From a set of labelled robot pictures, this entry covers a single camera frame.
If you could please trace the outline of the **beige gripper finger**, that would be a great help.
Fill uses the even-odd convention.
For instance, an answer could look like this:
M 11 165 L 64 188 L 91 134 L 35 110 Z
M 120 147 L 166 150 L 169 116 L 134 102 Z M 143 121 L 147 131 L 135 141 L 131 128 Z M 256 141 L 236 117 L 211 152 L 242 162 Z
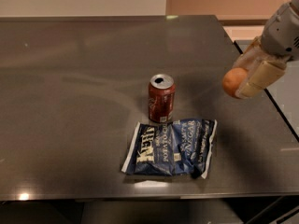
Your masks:
M 261 47 L 261 38 L 256 36 L 246 50 L 237 58 L 233 68 L 243 68 L 247 71 L 255 69 L 265 57 Z
M 245 76 L 241 78 L 241 82 L 236 88 L 235 96 L 239 99 L 255 96 L 283 77 L 286 67 L 286 62 L 281 59 L 238 59 L 235 62 L 235 68 L 242 68 L 245 71 Z

